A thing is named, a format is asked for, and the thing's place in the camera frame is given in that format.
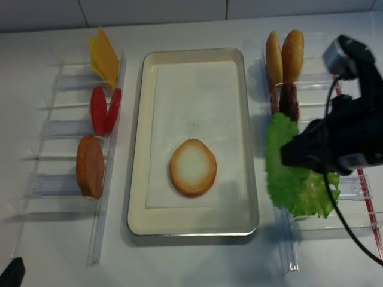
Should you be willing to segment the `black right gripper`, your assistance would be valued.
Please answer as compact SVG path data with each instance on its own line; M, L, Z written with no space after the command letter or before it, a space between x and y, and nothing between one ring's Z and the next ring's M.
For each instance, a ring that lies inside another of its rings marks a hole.
M357 79L360 97L334 97L330 113L311 121L285 144L281 158L285 166L346 176L382 164L382 77L364 43L345 35L337 39L348 61L346 71L336 79Z

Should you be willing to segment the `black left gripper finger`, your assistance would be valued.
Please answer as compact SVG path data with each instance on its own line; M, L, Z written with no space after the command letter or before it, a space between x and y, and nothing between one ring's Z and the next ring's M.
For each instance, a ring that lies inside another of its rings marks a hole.
M26 269L22 257L13 259L0 276L0 287L21 287Z

